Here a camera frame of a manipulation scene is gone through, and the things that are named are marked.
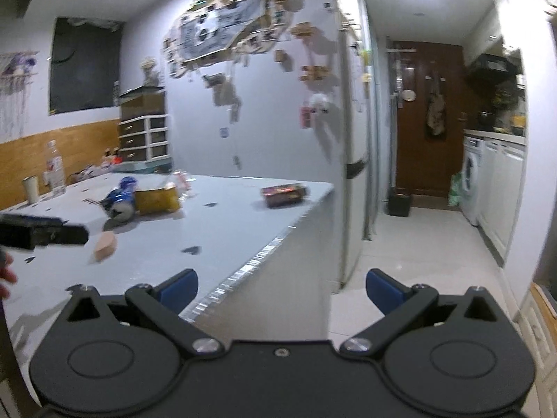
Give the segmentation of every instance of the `brown wooden door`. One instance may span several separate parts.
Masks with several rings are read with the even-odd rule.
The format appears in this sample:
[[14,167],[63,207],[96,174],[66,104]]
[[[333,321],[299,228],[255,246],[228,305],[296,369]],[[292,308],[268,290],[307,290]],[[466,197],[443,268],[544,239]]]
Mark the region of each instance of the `brown wooden door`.
[[[464,79],[462,47],[407,41],[393,44],[396,48],[417,50],[400,55],[403,89],[413,89],[416,100],[403,101],[403,108],[398,108],[397,187],[412,194],[448,196],[450,177],[462,166],[465,122],[459,119],[469,110],[466,96],[470,90]],[[435,75],[445,98],[445,135],[439,138],[426,130]]]

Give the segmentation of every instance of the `kitchen island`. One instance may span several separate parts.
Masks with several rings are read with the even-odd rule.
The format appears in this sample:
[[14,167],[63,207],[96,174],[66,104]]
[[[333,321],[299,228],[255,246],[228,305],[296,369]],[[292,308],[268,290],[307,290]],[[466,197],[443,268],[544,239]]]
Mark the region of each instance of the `kitchen island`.
[[[180,316],[225,344],[327,339],[330,293],[338,280],[329,255],[331,184],[306,182],[310,196],[301,204],[268,209],[260,189],[290,181],[196,177],[193,196],[181,210],[116,227],[115,253],[96,262],[93,250],[107,224],[96,202],[124,176],[89,179],[62,196],[5,211],[59,217],[90,232],[83,247],[10,251],[19,282],[4,303],[5,316],[30,391],[30,358],[69,300],[66,289],[80,284],[96,287],[101,295],[122,294],[190,268],[199,276],[199,290]],[[168,180],[157,174],[135,177],[140,189],[159,188]]]

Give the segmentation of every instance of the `range hood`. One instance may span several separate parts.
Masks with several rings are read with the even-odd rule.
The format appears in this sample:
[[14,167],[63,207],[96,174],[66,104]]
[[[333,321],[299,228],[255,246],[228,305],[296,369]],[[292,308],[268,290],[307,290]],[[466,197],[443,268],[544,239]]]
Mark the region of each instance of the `range hood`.
[[498,85],[514,78],[518,73],[517,66],[510,63],[506,58],[487,53],[477,57],[467,69],[469,78],[488,82],[492,85]]

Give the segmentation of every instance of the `white countertop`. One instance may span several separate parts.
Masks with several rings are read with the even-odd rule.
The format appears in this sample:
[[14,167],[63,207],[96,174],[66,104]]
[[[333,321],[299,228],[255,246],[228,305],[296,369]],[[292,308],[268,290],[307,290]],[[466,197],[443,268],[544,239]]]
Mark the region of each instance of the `white countertop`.
[[[83,247],[48,246],[34,253],[10,250],[19,282],[5,301],[6,322],[29,387],[27,364],[68,301],[67,287],[87,284],[101,294],[119,295],[135,284],[157,285],[191,268],[199,276],[199,291],[189,309],[332,191],[328,183],[304,182],[310,196],[302,204],[268,209],[260,189],[292,181],[197,177],[192,183],[195,196],[183,203],[182,210],[171,215],[137,217],[114,229],[116,252],[96,262],[93,249],[107,216],[100,206],[83,200],[103,199],[124,176],[133,175],[112,173],[89,179],[69,186],[66,194],[57,198],[8,210],[59,217],[85,224],[90,231],[90,240]],[[166,180],[157,174],[135,177],[144,189],[158,188]],[[200,246],[200,254],[182,253],[182,249],[192,246]],[[26,264],[25,260],[33,256],[35,259]]]
[[507,141],[526,146],[525,136],[509,135],[508,133],[485,132],[483,130],[464,130],[466,135],[478,136],[480,138],[491,138],[492,140]]

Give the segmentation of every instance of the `human hand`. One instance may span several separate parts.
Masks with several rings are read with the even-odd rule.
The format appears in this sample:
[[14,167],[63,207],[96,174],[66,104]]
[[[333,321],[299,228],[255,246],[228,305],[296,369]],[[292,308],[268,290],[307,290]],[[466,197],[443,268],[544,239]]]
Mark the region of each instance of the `human hand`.
[[[17,275],[13,272],[10,265],[12,265],[13,257],[0,248],[0,279],[9,282],[10,284],[17,283]],[[0,297],[9,299],[9,289],[0,283]]]

